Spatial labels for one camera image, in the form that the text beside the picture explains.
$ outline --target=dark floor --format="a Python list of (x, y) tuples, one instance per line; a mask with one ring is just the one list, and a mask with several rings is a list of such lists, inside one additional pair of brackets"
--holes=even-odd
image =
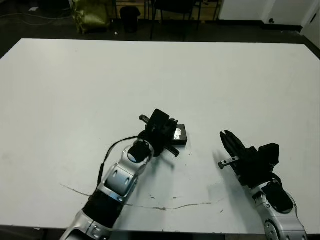
[[(36, 12), (28, 12), (33, 7), (32, 3), (15, 2), (14, 0), (0, 4), (0, 59), (22, 38), (34, 39), (77, 39), (77, 40), (101, 40), (101, 41), (149, 41), (151, 23), (140, 20), (136, 33), (125, 33), (122, 22), (115, 20), (112, 27), (107, 32), (78, 34), (76, 26), (69, 16), (70, 11), (46, 12), (39, 9)], [(24, 15), (9, 15), (13, 13), (23, 13)], [(45, 16), (49, 18), (63, 19), (44, 19), (25, 14)], [(157, 22), (154, 28), (153, 41), (166, 42), (240, 42), (240, 43), (289, 43), (305, 44), (318, 58), (320, 49), (314, 46), (304, 36), (296, 31), (287, 30), (267, 30), (260, 26), (252, 25), (221, 25), (216, 22), (200, 24), (196, 30), (196, 23), (182, 25), (181, 22)], [(0, 239), (24, 240), (24, 239), (58, 239), (63, 229), (56, 230), (34, 230), (32, 228), (3, 228), (0, 227)], [(128, 239), (140, 239), (146, 233), (134, 233)], [(150, 235), (149, 239), (175, 239), (175, 235)], [(264, 236), (247, 236), (243, 238), (237, 236), (224, 236), (211, 234), (184, 235), (185, 239), (215, 239), (215, 240), (235, 240), (235, 239), (265, 239)]]

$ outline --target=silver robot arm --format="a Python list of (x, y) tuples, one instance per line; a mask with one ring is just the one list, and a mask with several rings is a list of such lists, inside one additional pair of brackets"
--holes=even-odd
[(179, 155), (179, 151), (170, 145), (178, 121), (169, 119), (167, 114), (158, 109), (150, 119), (144, 115), (139, 119), (147, 123), (145, 130), (139, 134), (133, 145), (122, 151), (120, 161), (102, 178), (108, 151), (100, 168), (97, 188), (60, 240), (108, 240), (115, 222), (138, 183), (139, 176), (152, 157), (159, 156), (164, 149), (169, 150), (175, 157)]
[(220, 133), (231, 158), (218, 163), (220, 169), (230, 165), (243, 186), (248, 186), (255, 201), (268, 240), (307, 240), (304, 226), (297, 216), (294, 199), (283, 189), (281, 179), (272, 171), (279, 163), (279, 145), (245, 148), (229, 131)]
[[(123, 206), (127, 203), (138, 183), (139, 176), (144, 172), (147, 163), (151, 160), (154, 153), (150, 144), (147, 142), (143, 142), (143, 144), (146, 144), (149, 148), (150, 155), (142, 162), (136, 163), (134, 157), (128, 153), (132, 145), (127, 146), (122, 152), (120, 161), (113, 165), (106, 173), (95, 193), (90, 197), (91, 200), (89, 200), (84, 209), (77, 213), (74, 221), (61, 237), (61, 240), (86, 239), (85, 235), (91, 239), (109, 239), (112, 233), (112, 226), (121, 212), (119, 210), (122, 210)], [(96, 216), (95, 212), (91, 212), (92, 205), (94, 204), (98, 206), (96, 208), (98, 216)], [(109, 207), (116, 207), (118, 211), (112, 210), (111, 214), (108, 215)]]

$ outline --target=white wall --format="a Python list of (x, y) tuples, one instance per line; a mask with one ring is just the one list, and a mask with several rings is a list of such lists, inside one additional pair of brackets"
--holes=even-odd
[(314, 45), (320, 48), (320, 10), (315, 14), (316, 16), (313, 21), (305, 26), (301, 33)]
[(301, 26), (314, 2), (315, 0), (276, 0), (263, 22), (268, 24), (269, 19), (273, 19), (274, 24)]
[(263, 21), (304, 27), (320, 0), (224, 0), (220, 20)]
[(261, 20), (268, 0), (224, 0), (220, 20)]

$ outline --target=table surface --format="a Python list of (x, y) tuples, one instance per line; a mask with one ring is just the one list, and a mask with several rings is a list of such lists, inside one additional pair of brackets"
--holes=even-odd
[(304, 45), (22, 39), (0, 76), (0, 225), (68, 227), (109, 146), (159, 108), (185, 124), (187, 145), (151, 161), (115, 229), (264, 233), (217, 165), (229, 130), (247, 147), (280, 145), (274, 172), (320, 233), (320, 61)]

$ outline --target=yellow bag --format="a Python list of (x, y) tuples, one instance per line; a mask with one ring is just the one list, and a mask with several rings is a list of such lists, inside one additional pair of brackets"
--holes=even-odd
[(78, 33), (107, 29), (110, 26), (108, 0), (72, 0), (72, 17)]

